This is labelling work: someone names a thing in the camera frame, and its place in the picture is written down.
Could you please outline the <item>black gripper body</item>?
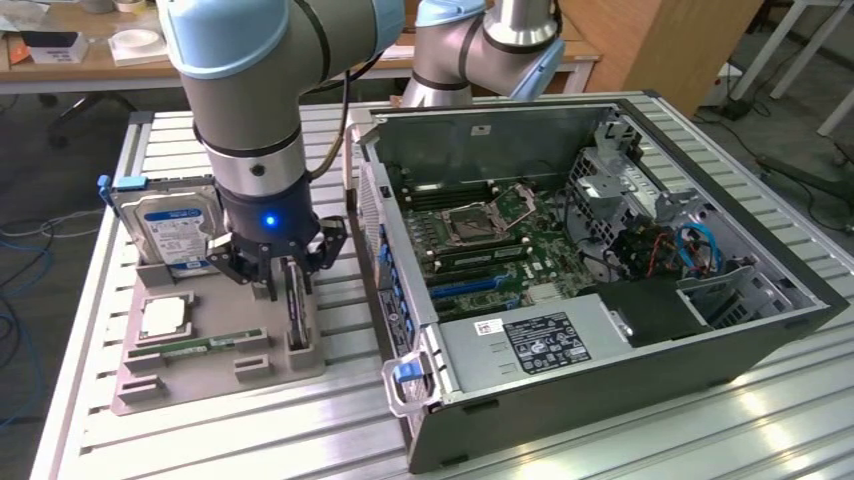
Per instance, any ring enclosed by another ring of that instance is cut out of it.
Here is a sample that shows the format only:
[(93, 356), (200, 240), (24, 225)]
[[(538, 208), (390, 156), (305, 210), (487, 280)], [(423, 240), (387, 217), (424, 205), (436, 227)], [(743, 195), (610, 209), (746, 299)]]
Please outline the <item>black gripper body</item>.
[(272, 257), (307, 260), (308, 245), (320, 231), (309, 179), (304, 173), (285, 190), (267, 196), (236, 193), (215, 180), (232, 232), (244, 243), (268, 244)]

